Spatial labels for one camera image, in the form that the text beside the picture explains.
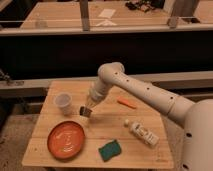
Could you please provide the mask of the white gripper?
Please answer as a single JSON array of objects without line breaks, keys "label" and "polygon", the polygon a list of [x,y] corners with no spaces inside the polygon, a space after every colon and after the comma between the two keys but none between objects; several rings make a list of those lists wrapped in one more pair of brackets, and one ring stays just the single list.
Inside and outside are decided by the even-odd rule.
[{"label": "white gripper", "polygon": [[90,88],[86,98],[86,107],[81,106],[79,113],[81,116],[89,118],[92,113],[92,108],[101,103],[108,95],[111,89],[111,85],[103,82],[101,79],[94,81]]}]

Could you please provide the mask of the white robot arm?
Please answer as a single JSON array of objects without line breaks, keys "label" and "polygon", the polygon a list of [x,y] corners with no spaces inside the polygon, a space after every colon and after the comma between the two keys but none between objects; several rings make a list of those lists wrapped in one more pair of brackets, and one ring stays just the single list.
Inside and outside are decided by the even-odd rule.
[{"label": "white robot arm", "polygon": [[125,74],[120,62],[102,64],[85,107],[89,110],[117,86],[167,116],[184,129],[181,171],[213,171],[213,99],[193,102],[181,95]]}]

